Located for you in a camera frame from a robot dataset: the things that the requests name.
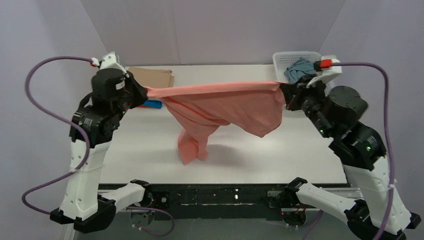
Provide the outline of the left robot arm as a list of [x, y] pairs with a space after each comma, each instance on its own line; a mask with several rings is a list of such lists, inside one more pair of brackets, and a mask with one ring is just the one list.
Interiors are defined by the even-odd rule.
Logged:
[[126, 70], [99, 70], [91, 80], [92, 91], [72, 116], [70, 177], [60, 206], [50, 219], [73, 224], [80, 233], [105, 230], [115, 215], [143, 200], [147, 183], [132, 180], [123, 187], [99, 194], [104, 159], [113, 133], [128, 110], [147, 100], [147, 90]]

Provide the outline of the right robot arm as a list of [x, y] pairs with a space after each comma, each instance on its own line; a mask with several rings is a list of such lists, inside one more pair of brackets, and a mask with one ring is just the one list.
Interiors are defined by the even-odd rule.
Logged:
[[[362, 197], [351, 199], [316, 187], [297, 177], [286, 185], [279, 200], [303, 204], [326, 212], [342, 222], [361, 240], [404, 240], [406, 229], [415, 229], [421, 217], [406, 209], [390, 184], [388, 151], [379, 133], [360, 122], [368, 104], [348, 86], [325, 93], [321, 83], [280, 85], [286, 108], [301, 110], [340, 159], [344, 172], [354, 180]], [[384, 231], [378, 235], [379, 228]]]

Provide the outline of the pink t-shirt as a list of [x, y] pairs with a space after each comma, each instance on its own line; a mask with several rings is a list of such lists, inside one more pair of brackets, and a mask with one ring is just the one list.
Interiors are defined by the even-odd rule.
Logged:
[[177, 139], [183, 164], [208, 157], [209, 136], [219, 127], [236, 125], [264, 137], [282, 123], [284, 94], [277, 81], [214, 83], [147, 89], [182, 126]]

